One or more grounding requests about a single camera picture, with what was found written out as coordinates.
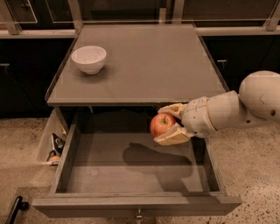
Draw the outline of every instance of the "speckled floor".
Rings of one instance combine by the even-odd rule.
[[[47,119],[0,120],[0,223],[12,201],[47,194],[56,167],[36,162],[36,150]],[[280,129],[224,129],[211,136],[213,154],[229,195],[243,203],[218,217],[166,217],[143,223],[276,223],[280,224]],[[131,218],[50,219],[33,207],[18,214],[17,223],[135,223]]]

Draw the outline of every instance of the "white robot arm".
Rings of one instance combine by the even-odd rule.
[[[188,104],[173,104],[158,113],[170,113],[181,119],[189,136],[208,137],[224,128],[252,128],[280,123],[280,74],[260,71],[250,74],[235,91],[201,97]],[[168,137],[155,141],[168,144]]]

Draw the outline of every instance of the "drawer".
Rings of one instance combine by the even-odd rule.
[[[160,146],[152,108],[77,112],[47,197],[32,205],[49,217],[225,215],[228,196],[208,139]]]

